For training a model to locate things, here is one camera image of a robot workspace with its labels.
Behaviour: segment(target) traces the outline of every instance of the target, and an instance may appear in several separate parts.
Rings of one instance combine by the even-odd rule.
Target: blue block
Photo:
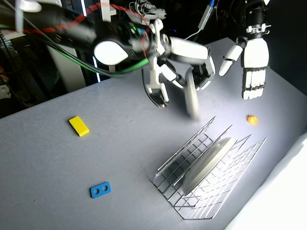
[[[105,194],[108,194],[110,192],[111,192],[111,185],[109,182],[105,182],[91,188],[92,198],[97,198]]]

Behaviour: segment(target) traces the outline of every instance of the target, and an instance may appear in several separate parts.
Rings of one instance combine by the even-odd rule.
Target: dish rack
[[[191,137],[156,172],[153,184],[183,219],[212,219],[221,209],[267,138],[258,141],[244,151],[242,146],[251,135],[238,140],[213,170],[187,195],[181,185],[184,175],[215,142],[205,134],[213,123],[212,118]]]

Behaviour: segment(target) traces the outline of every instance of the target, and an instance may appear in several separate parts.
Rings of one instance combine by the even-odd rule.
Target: yellow object
[[[250,123],[252,126],[255,126],[256,124],[258,124],[258,118],[252,115],[248,115],[247,116],[247,121],[248,123]]]
[[[70,119],[69,123],[76,130],[80,137],[90,132],[88,127],[86,127],[85,123],[81,120],[79,116],[75,116],[74,118]]]

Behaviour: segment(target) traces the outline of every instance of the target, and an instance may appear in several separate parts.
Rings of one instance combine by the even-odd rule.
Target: tabletop
[[[217,70],[232,44],[228,38],[210,44]],[[175,66],[183,75],[188,68]],[[300,91],[269,69],[263,96],[245,101],[242,74],[236,62],[198,92],[198,122],[187,116],[184,93],[172,85],[169,106],[155,107],[140,70],[1,119],[0,229],[224,229],[307,126],[307,97]],[[77,115],[90,129],[82,138],[68,122]],[[249,125],[247,115],[259,124]],[[214,219],[183,220],[151,180],[214,116],[212,138],[233,125],[228,135],[252,135],[246,147],[268,139]],[[90,188],[107,181],[112,192],[91,198]]]

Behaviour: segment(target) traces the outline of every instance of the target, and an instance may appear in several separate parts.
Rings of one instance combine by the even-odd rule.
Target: plate
[[[189,194],[220,162],[226,153],[233,147],[237,139],[225,138],[212,145],[186,173],[182,184],[182,191]]]
[[[200,105],[195,89],[192,68],[189,68],[186,73],[186,85],[184,87],[184,96],[186,99],[186,107],[188,114],[195,120],[200,118]]]

